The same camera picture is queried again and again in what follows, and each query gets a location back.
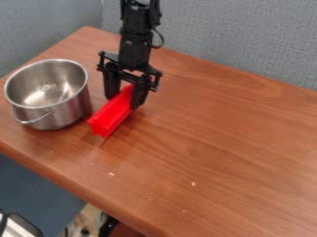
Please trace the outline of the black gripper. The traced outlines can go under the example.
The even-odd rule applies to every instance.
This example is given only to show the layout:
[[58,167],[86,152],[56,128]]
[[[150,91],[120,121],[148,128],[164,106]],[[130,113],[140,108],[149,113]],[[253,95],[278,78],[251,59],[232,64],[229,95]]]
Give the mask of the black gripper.
[[130,94],[130,109],[142,105],[148,91],[159,89],[161,72],[149,65],[153,33],[133,34],[120,31],[118,53],[98,52],[96,70],[102,73],[104,95],[109,100],[118,92],[121,81],[133,84]]

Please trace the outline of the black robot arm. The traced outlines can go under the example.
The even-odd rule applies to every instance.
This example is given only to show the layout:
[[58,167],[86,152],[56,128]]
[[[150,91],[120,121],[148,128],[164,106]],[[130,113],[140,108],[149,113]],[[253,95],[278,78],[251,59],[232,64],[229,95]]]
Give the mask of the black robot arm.
[[159,89],[161,72],[149,65],[152,49],[160,49],[164,38],[157,32],[160,24],[159,0],[140,3],[120,0],[118,53],[98,52],[96,69],[102,73],[104,95],[109,100],[120,91],[121,81],[132,84],[129,108],[142,105],[148,92]]

